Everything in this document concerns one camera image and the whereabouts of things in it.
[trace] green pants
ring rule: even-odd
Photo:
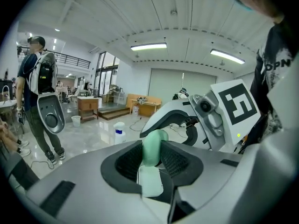
[[[43,131],[45,131],[50,139],[52,146],[57,154],[62,152],[60,140],[57,135],[50,133],[43,125],[43,122],[39,116],[37,106],[32,107],[29,111],[26,111],[27,120],[36,141],[41,147],[42,151],[46,154],[51,151],[49,145],[45,140]]]

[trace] balcony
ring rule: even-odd
[[[21,47],[21,48],[22,48],[22,52],[20,54],[18,54],[18,58],[25,58],[25,56],[30,54],[29,47]],[[56,62],[64,63],[64,64],[68,64],[68,65],[74,65],[74,66],[82,67],[82,68],[86,68],[86,69],[89,68],[90,62],[87,60],[83,60],[83,59],[80,59],[77,57],[58,53],[55,51],[48,51],[48,52],[54,53],[54,55],[56,57]]]

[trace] bottle with blue label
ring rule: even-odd
[[[114,144],[121,144],[126,142],[126,133],[123,131],[125,123],[117,122],[113,127],[115,128]]]

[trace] wooden step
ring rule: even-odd
[[[118,112],[118,111],[124,111],[124,110],[130,110],[130,108],[123,107],[123,108],[119,108],[119,109],[99,111],[99,116],[106,115],[106,114],[111,114],[111,113],[115,113],[115,112]]]
[[[118,118],[120,116],[124,116],[129,113],[130,113],[130,109],[125,109],[125,110],[116,111],[116,112],[109,113],[109,114],[104,114],[104,115],[101,115],[101,117],[105,120],[111,120],[111,119]]]

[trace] fluorescent light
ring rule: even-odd
[[[212,49],[212,50],[211,50],[211,54],[212,54],[212,55],[216,55],[216,56],[221,56],[221,57],[226,58],[226,59],[228,59],[228,60],[237,62],[237,63],[239,63],[239,64],[244,64],[244,63],[245,63],[244,60],[242,60],[242,59],[240,59],[240,58],[238,58],[238,57],[232,56],[232,55],[230,55],[230,54],[228,54],[228,53],[225,53],[225,52],[223,52],[223,51],[219,51],[219,50]]]
[[[157,48],[167,48],[166,43],[145,44],[145,45],[131,47],[132,50],[145,50],[145,49],[157,49]]]

